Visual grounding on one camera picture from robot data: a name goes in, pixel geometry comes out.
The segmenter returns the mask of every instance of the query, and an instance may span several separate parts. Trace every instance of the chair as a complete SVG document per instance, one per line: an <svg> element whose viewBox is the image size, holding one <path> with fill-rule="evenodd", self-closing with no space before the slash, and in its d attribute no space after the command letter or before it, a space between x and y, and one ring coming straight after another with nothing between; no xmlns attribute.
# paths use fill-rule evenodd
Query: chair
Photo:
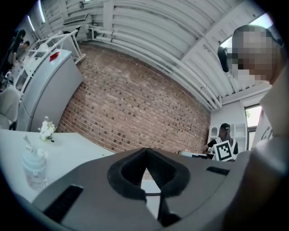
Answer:
<svg viewBox="0 0 289 231"><path fill-rule="evenodd" d="M19 95L16 90L6 88L0 93L0 128L16 128L16 120L19 108Z"/></svg>

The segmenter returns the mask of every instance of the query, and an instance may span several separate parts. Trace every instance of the brick wall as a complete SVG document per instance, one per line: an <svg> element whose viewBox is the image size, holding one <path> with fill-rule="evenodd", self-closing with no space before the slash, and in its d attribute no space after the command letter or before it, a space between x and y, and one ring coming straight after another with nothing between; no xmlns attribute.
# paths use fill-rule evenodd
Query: brick wall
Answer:
<svg viewBox="0 0 289 231"><path fill-rule="evenodd" d="M202 153L210 113L180 85L117 51L83 45L84 81L58 132L78 132L114 152L157 147Z"/></svg>

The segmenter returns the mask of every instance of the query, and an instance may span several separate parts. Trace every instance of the long dark hair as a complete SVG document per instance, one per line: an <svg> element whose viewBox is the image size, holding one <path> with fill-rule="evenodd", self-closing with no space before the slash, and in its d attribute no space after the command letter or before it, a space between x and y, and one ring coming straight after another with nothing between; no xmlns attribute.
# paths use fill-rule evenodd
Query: long dark hair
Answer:
<svg viewBox="0 0 289 231"><path fill-rule="evenodd" d="M232 146L232 139L231 139L231 127L228 124L222 124L221 128L225 131L225 137L221 138L222 142L228 140L230 145Z"/></svg>

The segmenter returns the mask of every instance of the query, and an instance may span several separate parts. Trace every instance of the desk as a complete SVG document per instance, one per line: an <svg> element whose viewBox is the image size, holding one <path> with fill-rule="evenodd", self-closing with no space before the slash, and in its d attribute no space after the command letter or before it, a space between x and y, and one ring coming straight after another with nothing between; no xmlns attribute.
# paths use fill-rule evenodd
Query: desk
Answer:
<svg viewBox="0 0 289 231"><path fill-rule="evenodd" d="M40 193L31 189L25 178L22 154L26 148L23 136L27 134L32 145L48 152L48 185L67 172L87 161L112 155L113 152L87 140L78 133L55 133L50 140L42 141L39 133L0 129L0 166L10 188L32 202Z"/></svg>

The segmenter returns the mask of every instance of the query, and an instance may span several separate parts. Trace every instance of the woman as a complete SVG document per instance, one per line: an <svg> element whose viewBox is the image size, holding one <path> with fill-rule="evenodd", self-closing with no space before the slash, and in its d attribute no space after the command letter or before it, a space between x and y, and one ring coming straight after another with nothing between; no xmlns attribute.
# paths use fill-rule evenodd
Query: woman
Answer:
<svg viewBox="0 0 289 231"><path fill-rule="evenodd" d="M222 124L220 127L219 137L217 139L213 139L207 145L204 146L204 150L207 148L212 148L215 144L228 140L231 148L233 150L233 154L238 154L238 143L237 141L231 138L231 127L228 124Z"/></svg>

